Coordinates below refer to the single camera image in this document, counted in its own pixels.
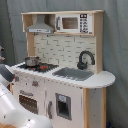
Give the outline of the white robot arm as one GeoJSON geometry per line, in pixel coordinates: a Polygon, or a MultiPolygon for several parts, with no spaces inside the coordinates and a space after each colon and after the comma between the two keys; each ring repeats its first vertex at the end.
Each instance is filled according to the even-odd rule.
{"type": "Polygon", "coordinates": [[[10,66],[0,64],[0,123],[16,128],[53,128],[46,116],[34,114],[22,107],[7,89],[14,76],[10,66]]]}

